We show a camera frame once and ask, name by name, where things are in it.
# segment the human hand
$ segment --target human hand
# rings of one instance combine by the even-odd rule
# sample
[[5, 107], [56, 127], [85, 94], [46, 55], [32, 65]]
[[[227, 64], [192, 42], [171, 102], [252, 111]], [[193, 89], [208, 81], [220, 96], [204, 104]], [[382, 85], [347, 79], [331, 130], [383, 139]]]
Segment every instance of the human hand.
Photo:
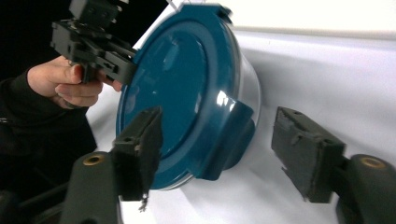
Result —
[[98, 70], [95, 78], [88, 83], [81, 83], [83, 68], [81, 65], [69, 65], [69, 61], [60, 56], [47, 63], [31, 68], [27, 74], [29, 86], [38, 94], [48, 97], [62, 108], [70, 108], [67, 102], [77, 106], [91, 106], [98, 100], [103, 83], [121, 90], [121, 83], [106, 78], [103, 71]]

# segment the black mount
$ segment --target black mount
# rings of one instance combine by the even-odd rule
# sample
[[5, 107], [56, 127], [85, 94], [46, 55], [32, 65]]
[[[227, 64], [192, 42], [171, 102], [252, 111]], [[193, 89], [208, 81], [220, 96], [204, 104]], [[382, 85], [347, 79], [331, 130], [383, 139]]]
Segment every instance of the black mount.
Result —
[[345, 146], [303, 113], [278, 108], [272, 149], [305, 199], [329, 203], [334, 191], [339, 223], [396, 223], [395, 168], [369, 155], [347, 159]]
[[162, 115], [159, 106], [140, 112], [109, 153], [93, 152], [75, 162], [60, 224], [121, 224], [120, 198], [142, 201], [145, 211], [161, 158]]

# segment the gold screw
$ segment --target gold screw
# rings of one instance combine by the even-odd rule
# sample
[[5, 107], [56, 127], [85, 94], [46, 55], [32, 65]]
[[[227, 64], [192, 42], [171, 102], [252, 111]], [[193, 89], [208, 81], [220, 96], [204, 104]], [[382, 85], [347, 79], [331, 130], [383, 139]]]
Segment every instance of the gold screw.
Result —
[[105, 156], [101, 154], [90, 156], [89, 158], [85, 159], [82, 163], [87, 166], [97, 165], [105, 160]]
[[386, 167], [384, 162], [370, 157], [361, 158], [361, 163], [374, 169], [384, 169]]

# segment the container lid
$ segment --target container lid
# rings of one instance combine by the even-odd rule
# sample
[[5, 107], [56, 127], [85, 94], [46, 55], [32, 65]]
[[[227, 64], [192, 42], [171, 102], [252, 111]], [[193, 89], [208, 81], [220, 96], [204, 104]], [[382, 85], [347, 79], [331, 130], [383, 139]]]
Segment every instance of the container lid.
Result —
[[170, 189], [192, 176], [217, 179], [239, 161], [254, 132], [252, 110], [236, 100], [240, 53], [229, 12], [220, 5], [185, 5], [134, 57], [137, 70], [122, 90], [117, 134], [140, 111], [163, 108], [153, 189]]

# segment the black sleeve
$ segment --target black sleeve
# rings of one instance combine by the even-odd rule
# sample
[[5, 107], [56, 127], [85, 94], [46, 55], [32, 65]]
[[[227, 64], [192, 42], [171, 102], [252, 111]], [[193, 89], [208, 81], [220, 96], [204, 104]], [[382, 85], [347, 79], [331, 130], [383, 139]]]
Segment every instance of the black sleeve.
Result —
[[96, 149], [88, 108], [62, 109], [35, 93], [26, 72], [0, 82], [0, 189], [28, 199], [66, 182]]
[[28, 85], [27, 72], [0, 82], [0, 122], [16, 135], [74, 130], [84, 122], [87, 109], [63, 109], [37, 94]]

